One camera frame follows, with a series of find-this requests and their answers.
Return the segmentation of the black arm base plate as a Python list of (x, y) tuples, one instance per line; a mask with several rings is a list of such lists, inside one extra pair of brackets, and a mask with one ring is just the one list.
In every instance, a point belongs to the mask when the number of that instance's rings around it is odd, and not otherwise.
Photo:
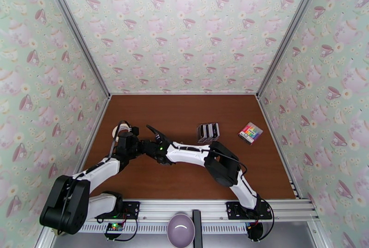
[(114, 219), (114, 220), (137, 220), (139, 214), (140, 202), (138, 201), (122, 201), (118, 200), (112, 211), (102, 213), (95, 217), (97, 220)]
[(267, 202), (258, 201), (254, 209), (241, 206), (239, 202), (226, 203), (226, 212), (229, 220), (272, 220), (272, 210)]

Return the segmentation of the purple bowl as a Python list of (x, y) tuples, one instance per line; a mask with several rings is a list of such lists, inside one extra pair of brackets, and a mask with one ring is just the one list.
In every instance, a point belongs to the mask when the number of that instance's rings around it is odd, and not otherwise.
[(195, 237), (192, 219), (184, 213), (171, 217), (167, 223), (167, 239), (175, 248), (188, 248)]

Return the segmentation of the beige masking tape roll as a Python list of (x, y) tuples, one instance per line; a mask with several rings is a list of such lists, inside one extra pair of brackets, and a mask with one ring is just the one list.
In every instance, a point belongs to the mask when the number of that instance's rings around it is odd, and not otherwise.
[(112, 130), (112, 137), (114, 138), (115, 135), (119, 134), (122, 131), (131, 131), (131, 127), (128, 126), (128, 124), (126, 123), (120, 123), (119, 125), (117, 125), (113, 130)]

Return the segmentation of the aluminium corner post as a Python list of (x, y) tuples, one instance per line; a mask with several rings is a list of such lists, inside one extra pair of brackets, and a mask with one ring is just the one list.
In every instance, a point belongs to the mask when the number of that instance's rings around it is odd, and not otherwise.
[(292, 38), (295, 34), (295, 31), (300, 26), (300, 24), (302, 22), (302, 19), (303, 19), (305, 13), (307, 12), (308, 6), (311, 2), (312, 2), (312, 0), (300, 0), (298, 6), (296, 8), (296, 11), (294, 12), (294, 15), (291, 19), (291, 22), (289, 23), (289, 25), (286, 29), (284, 37), (282, 38), (281, 43), (280, 43), (278, 49), (276, 50), (276, 53), (274, 54), (274, 57), (272, 59), (272, 62), (270, 64), (268, 70), (267, 70), (267, 73), (264, 76), (257, 93), (255, 94), (256, 99), (259, 102), (261, 101), (262, 94), (265, 91), (265, 89), (267, 87), (267, 84), (269, 83), (269, 81), (272, 77), (272, 74), (276, 70), (281, 58), (283, 57), (283, 54), (285, 53), (285, 51), (287, 50), (288, 45), (292, 41)]
[(106, 98), (110, 99), (111, 93), (109, 92), (109, 89), (102, 78), (102, 75), (93, 59), (90, 49), (85, 41), (84, 36), (82, 35), (82, 32), (80, 31), (80, 28), (72, 14), (70, 7), (68, 6), (67, 1), (66, 0), (54, 0), (54, 1), (58, 6), (59, 10), (61, 11), (63, 19), (65, 20), (73, 36), (74, 41), (77, 43), (78, 48), (81, 50), (82, 56), (85, 58), (89, 68), (92, 70), (94, 78), (96, 79), (98, 85), (102, 89)]

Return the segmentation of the aluminium frame rail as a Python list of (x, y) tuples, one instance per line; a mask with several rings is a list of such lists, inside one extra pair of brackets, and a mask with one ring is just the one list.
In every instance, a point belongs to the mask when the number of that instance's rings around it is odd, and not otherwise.
[[(248, 219), (229, 219), (227, 200), (175, 200), (175, 199), (137, 199), (140, 202), (138, 221), (140, 223), (164, 223), (172, 216), (183, 213), (189, 217), (193, 210), (201, 212), (204, 223), (241, 222)], [(275, 222), (319, 221), (311, 201), (307, 199), (267, 200), (274, 212)]]

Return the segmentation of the black upright post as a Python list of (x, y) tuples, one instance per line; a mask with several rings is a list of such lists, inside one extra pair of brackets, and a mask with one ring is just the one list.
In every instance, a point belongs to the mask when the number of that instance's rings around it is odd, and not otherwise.
[(192, 211), (192, 220), (195, 227), (193, 248), (203, 248), (201, 211)]

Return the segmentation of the clear acrylic card stand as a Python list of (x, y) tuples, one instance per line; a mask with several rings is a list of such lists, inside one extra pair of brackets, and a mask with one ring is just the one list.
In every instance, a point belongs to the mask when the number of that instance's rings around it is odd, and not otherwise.
[(197, 127), (197, 140), (198, 143), (209, 143), (216, 141), (220, 137), (219, 124), (214, 123), (204, 123)]

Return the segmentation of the green circuit board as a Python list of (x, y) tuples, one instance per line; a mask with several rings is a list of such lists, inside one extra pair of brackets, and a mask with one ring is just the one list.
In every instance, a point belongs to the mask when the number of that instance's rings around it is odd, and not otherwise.
[(121, 234), (125, 228), (124, 223), (108, 223), (106, 227), (106, 234)]

